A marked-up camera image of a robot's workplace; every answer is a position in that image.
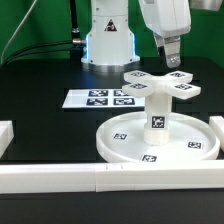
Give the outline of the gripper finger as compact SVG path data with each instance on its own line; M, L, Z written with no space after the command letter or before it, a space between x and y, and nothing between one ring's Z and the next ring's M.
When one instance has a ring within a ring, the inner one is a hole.
M158 34L154 33L154 40L157 47L157 52L159 56L164 55L164 44L163 44L163 38L159 36Z
M166 63L169 68L178 67L180 59L180 37L173 36L163 39Z

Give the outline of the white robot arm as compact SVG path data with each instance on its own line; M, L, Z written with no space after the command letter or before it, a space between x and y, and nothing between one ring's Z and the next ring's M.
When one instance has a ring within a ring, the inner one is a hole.
M163 48L169 68L178 67L180 36L191 30L190 9L218 11L223 0L138 0L146 27L153 32L158 48ZM138 63L135 36L128 25L128 0L91 0L92 27L87 34L87 68L121 71Z

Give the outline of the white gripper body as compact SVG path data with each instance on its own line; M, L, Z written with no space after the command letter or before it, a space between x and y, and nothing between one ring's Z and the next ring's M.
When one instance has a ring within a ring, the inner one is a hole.
M188 0L138 0L145 25L163 38L186 34L191 28Z

